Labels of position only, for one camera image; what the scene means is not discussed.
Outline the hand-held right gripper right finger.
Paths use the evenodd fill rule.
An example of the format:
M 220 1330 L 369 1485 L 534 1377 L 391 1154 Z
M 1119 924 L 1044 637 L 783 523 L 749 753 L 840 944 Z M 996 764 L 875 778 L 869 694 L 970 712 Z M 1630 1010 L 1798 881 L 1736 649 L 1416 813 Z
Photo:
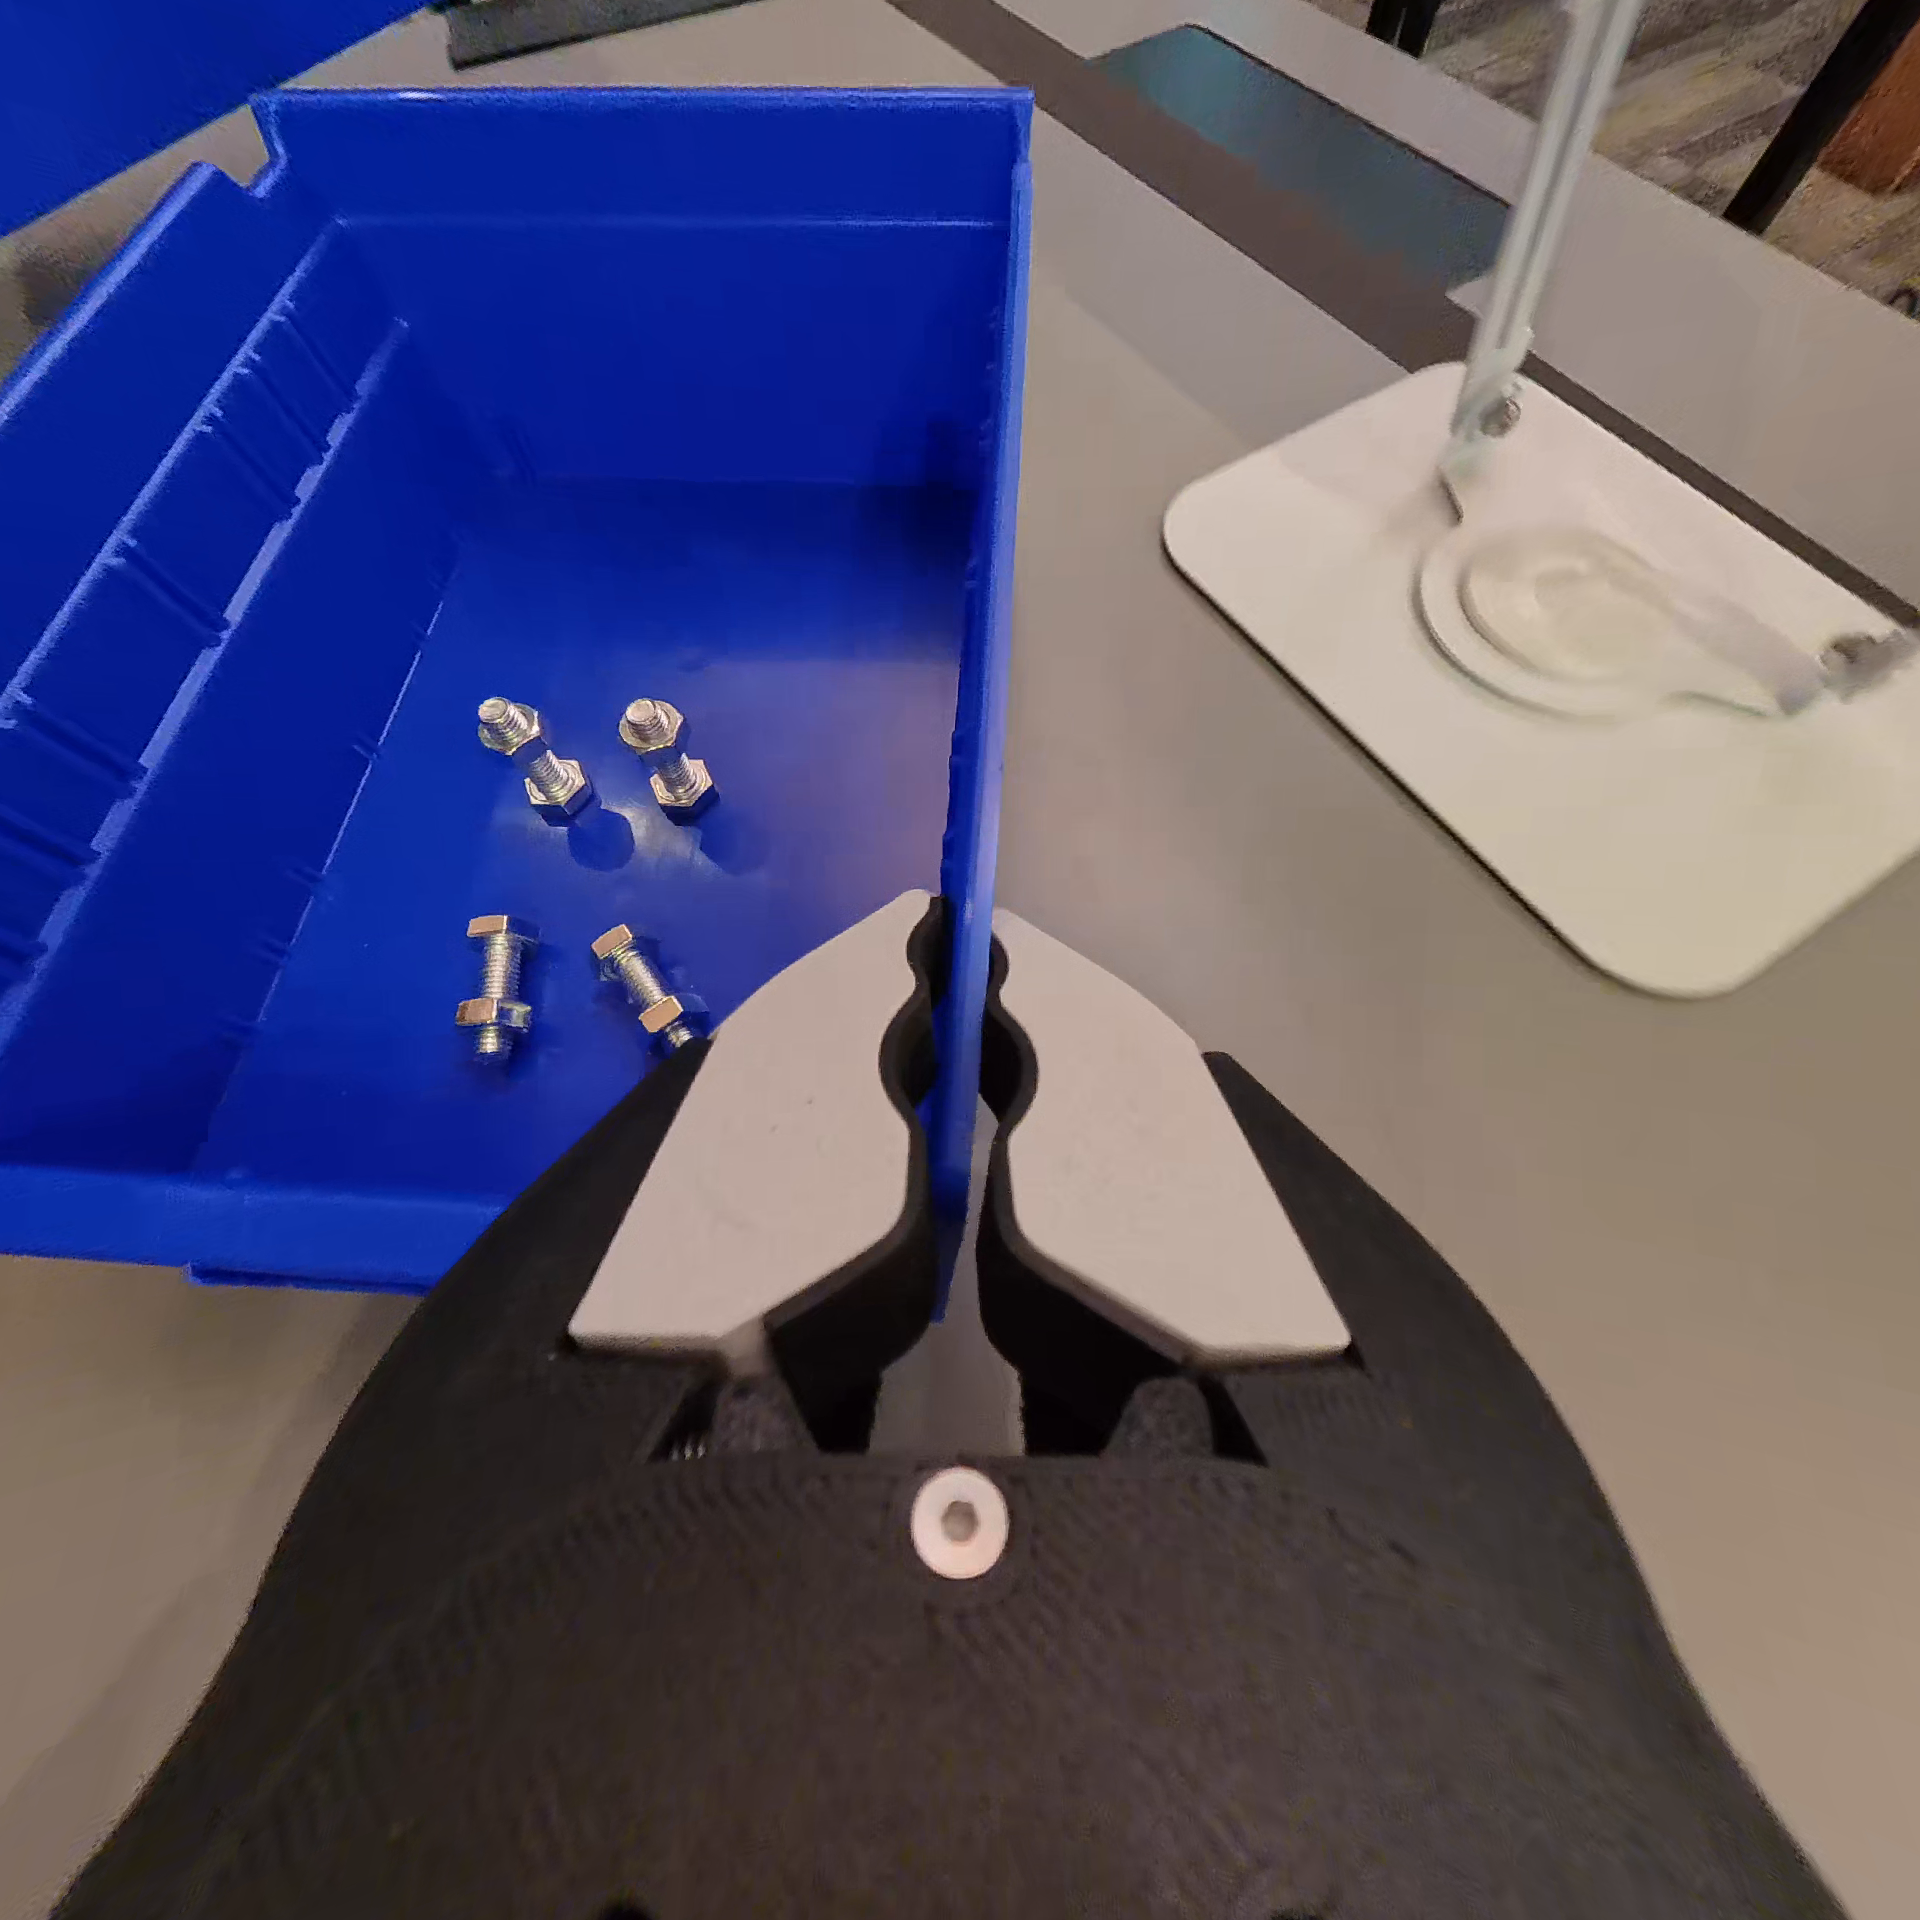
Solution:
M 1103 1447 L 1141 1388 L 1323 1368 L 1354 1334 L 1206 1051 L 1000 907 L 979 1314 L 1029 1447 Z

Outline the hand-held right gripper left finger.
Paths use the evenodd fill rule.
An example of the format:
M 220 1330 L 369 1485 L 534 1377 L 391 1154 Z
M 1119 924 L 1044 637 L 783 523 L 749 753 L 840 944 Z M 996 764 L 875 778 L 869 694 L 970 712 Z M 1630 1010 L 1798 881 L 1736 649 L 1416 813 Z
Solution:
M 910 889 L 721 1019 L 569 1342 L 775 1379 L 821 1447 L 864 1447 L 942 1287 L 922 1122 L 942 978 L 943 903 Z

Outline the steel hex bolt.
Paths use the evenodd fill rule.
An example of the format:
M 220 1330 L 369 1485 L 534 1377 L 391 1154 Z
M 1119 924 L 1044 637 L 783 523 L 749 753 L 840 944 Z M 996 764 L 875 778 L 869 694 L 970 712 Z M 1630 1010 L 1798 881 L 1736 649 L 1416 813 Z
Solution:
M 545 825 L 567 828 L 593 800 L 593 785 L 590 785 L 590 778 L 576 758 L 567 758 L 554 748 L 545 722 L 543 722 L 543 736 L 545 736 L 543 747 L 537 747 L 524 757 L 513 757 L 513 758 L 504 757 L 504 758 L 508 758 L 508 766 L 524 778 L 526 802 Z
M 639 758 L 666 818 L 693 825 L 716 802 L 716 778 L 707 764 L 688 747 L 688 722 L 678 753 Z
M 498 1000 L 526 1003 L 524 985 L 526 985 L 526 970 L 541 947 L 541 930 L 528 920 L 521 920 L 513 913 L 480 913 L 470 920 L 464 939 L 480 951 L 480 985 L 472 996 L 498 996 Z M 461 1032 L 472 1035 L 476 1060 L 489 1060 L 489 1062 L 508 1062 L 521 1039 L 526 1035 L 526 1032 L 524 1035 L 504 1035 L 504 1039 L 508 1039 L 508 1045 L 498 1045 L 496 1035 L 482 1035 L 472 1028 L 461 1028 Z
M 593 971 L 599 975 L 599 981 L 607 981 L 609 988 L 617 988 L 622 1003 L 627 1007 L 627 1012 L 632 1012 L 635 1019 L 639 1019 L 639 1010 L 635 1010 L 639 1000 L 678 996 L 678 1000 L 694 1012 L 694 1021 L 697 1021 L 694 1039 L 688 1039 L 688 1042 L 697 1042 L 697 1039 L 707 1035 L 707 1012 L 706 1012 L 706 1007 L 702 1007 L 694 996 L 688 1000 L 688 996 L 670 981 L 670 975 L 667 975 L 667 970 L 666 970 L 666 961 L 662 961 L 662 956 L 657 956 L 657 942 L 639 934 L 632 924 L 614 924 L 614 928 L 607 928 L 603 934 L 596 934 L 596 939 L 590 942 L 590 956 L 593 956 Z M 678 1054 L 678 1051 L 688 1045 L 688 1042 L 678 1045 L 678 1051 L 675 1051 L 675 1045 L 666 1045 L 666 1042 L 650 1039 L 643 1028 L 640 1028 L 640 1035 L 643 1035 L 643 1042 L 647 1042 L 657 1055 Z

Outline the grey desk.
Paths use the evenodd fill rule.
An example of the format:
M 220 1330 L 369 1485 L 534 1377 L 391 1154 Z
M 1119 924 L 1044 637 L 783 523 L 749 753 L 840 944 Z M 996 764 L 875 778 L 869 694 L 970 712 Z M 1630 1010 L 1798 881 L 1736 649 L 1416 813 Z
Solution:
M 415 1294 L 55 1911 L 1916 1918 L 1912 865 L 1720 996 L 1571 960 L 1159 537 L 1279 431 L 1228 396 L 1251 352 L 1297 428 L 1452 361 L 1448 304 L 1333 272 L 1308 302 L 1391 341 L 1357 376 L 1228 254 L 1262 186 L 1182 181 L 1182 128 L 988 4 L 775 4 L 666 71 L 625 87 L 1032 106 L 938 1306 L 864 1447 L 572 1345 L 721 1019 L 643 1042 Z M 979 1314 L 1000 907 L 1206 1051 L 1348 1360 L 1024 1444 Z

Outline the white document stand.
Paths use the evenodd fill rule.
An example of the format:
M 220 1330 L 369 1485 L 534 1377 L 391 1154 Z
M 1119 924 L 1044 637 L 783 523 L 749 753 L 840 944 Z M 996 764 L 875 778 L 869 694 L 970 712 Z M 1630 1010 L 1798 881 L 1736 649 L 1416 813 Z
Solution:
M 1916 617 L 1522 376 L 1641 4 L 1564 13 L 1466 358 L 1186 483 L 1159 537 L 1577 956 L 1707 1000 L 1916 853 Z

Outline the brown wooden box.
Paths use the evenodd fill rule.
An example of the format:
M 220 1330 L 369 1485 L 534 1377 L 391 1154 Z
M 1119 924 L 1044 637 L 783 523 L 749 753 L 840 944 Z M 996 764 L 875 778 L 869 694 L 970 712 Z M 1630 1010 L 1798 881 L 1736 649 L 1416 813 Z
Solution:
M 1865 87 L 1819 167 L 1870 195 L 1898 191 L 1916 176 L 1916 37 Z

